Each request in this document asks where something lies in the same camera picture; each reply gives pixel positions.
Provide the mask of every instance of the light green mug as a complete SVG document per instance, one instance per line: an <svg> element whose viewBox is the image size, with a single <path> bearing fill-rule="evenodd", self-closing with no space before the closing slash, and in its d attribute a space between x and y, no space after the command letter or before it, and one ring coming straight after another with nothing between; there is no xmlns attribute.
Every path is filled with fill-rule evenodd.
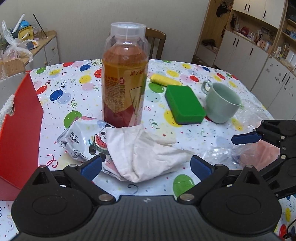
<svg viewBox="0 0 296 241"><path fill-rule="evenodd" d="M209 91L205 89L206 84L210 87ZM233 117L242 104L238 94L222 83L212 83L205 80L201 88L203 93L207 95L205 98L207 117L218 124Z"/></svg>

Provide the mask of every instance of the balloon print tablecloth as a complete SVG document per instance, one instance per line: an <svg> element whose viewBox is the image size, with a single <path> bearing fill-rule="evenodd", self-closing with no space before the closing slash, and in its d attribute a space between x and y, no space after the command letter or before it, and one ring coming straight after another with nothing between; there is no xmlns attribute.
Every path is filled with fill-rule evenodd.
<svg viewBox="0 0 296 241"><path fill-rule="evenodd" d="M63 169L77 163L56 139L76 117L89 116L102 119L100 59L58 64L32 70L30 75L39 100L44 109L39 144L39 164L51 170ZM204 119L200 125L175 123L164 98L165 87L150 83L149 77L158 73L188 85L205 105L205 94L201 92L204 80L218 81L236 91L242 99L242 107L226 123L219 125ZM175 147L188 149L196 154L211 147L230 147L231 137L250 131L258 126L258 120L248 119L247 113L260 112L265 118L272 116L235 76L225 71L199 65L150 60L145 90L142 124L147 131L164 138L175 137ZM230 168L241 168L232 164ZM189 162L177 172L169 173L142 183L121 182L105 173L100 173L94 183L114 195L180 195L196 185L199 179L190 170ZM285 227L296 217L295 197L282 199L283 215L275 232L282 234ZM10 240L18 231L10 215L12 202L0 202L0 240Z"/></svg>

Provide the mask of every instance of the metal screw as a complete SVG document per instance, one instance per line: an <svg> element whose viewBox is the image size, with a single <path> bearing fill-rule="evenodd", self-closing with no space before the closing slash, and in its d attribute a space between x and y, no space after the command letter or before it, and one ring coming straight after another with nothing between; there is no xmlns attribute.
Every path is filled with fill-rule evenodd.
<svg viewBox="0 0 296 241"><path fill-rule="evenodd" d="M101 194L99 196L99 199L102 201L102 202L109 202L113 199L113 196L111 196L110 194Z"/></svg>
<svg viewBox="0 0 296 241"><path fill-rule="evenodd" d="M180 195L180 199L183 201L191 201L194 199L194 196L190 193L183 193L182 195Z"/></svg>

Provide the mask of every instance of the yellow roll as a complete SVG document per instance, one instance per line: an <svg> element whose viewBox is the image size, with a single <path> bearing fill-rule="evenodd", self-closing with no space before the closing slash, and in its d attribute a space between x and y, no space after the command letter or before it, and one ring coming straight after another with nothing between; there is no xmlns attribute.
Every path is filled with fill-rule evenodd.
<svg viewBox="0 0 296 241"><path fill-rule="evenodd" d="M179 81L173 80L171 78L162 76L160 74L153 74L150 81L156 84L168 86L168 85L182 85Z"/></svg>

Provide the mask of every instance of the wipes packet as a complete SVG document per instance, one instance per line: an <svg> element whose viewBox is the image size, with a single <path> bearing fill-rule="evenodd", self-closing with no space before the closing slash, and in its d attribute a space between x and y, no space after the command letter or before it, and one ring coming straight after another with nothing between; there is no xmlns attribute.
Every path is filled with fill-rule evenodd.
<svg viewBox="0 0 296 241"><path fill-rule="evenodd" d="M82 116L75 120L57 139L73 159L86 162L95 155L103 161L102 171L120 181L126 181L117 171L106 144L106 128L114 128L107 122Z"/></svg>

